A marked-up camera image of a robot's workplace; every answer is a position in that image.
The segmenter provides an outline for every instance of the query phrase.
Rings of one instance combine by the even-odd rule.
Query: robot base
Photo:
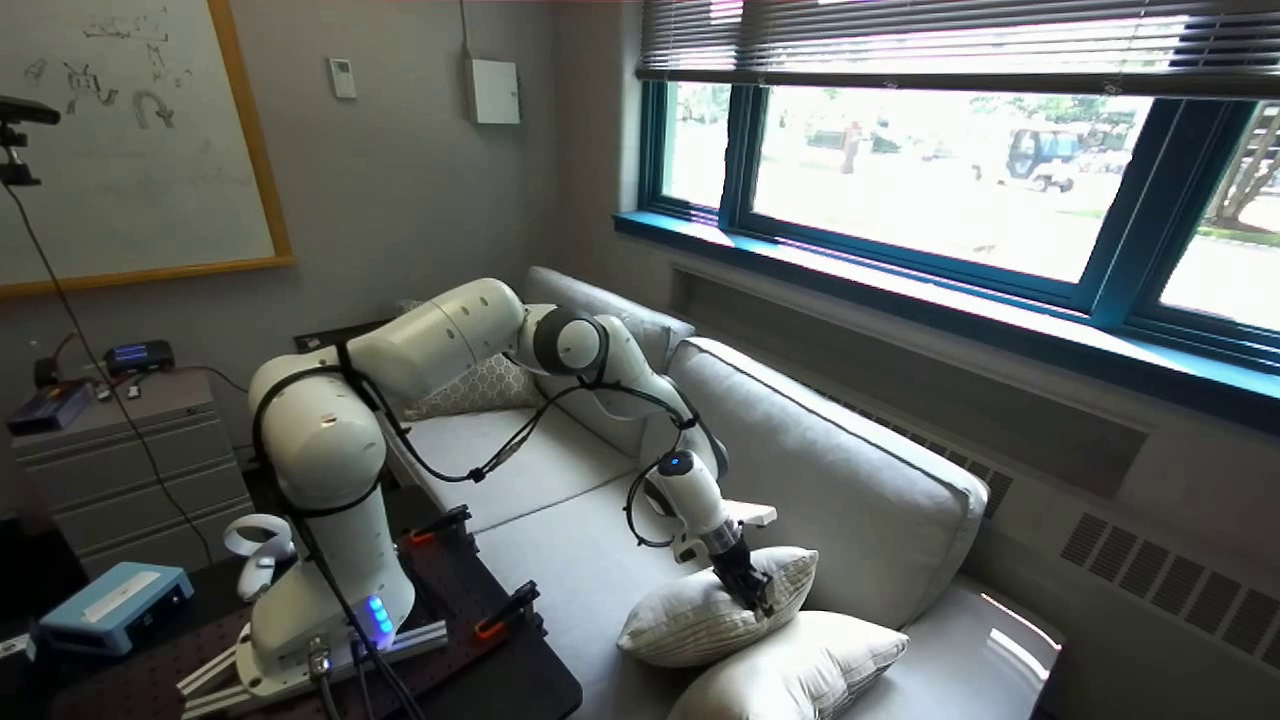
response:
[[[249,634],[254,630],[244,630],[232,648],[226,648],[220,655],[213,655],[210,664],[201,664],[194,677],[184,677],[175,686],[175,692],[184,698],[184,720],[220,716],[220,711],[249,711],[249,710],[306,698],[306,692],[321,692],[317,667],[324,672],[324,686],[341,686],[341,682],[357,677],[354,648],[317,653],[285,672],[256,672]],[[380,648],[380,655],[387,664],[398,664],[398,659],[426,655],[446,646],[449,646],[449,623],[427,619],[420,630],[399,634],[387,648]]]

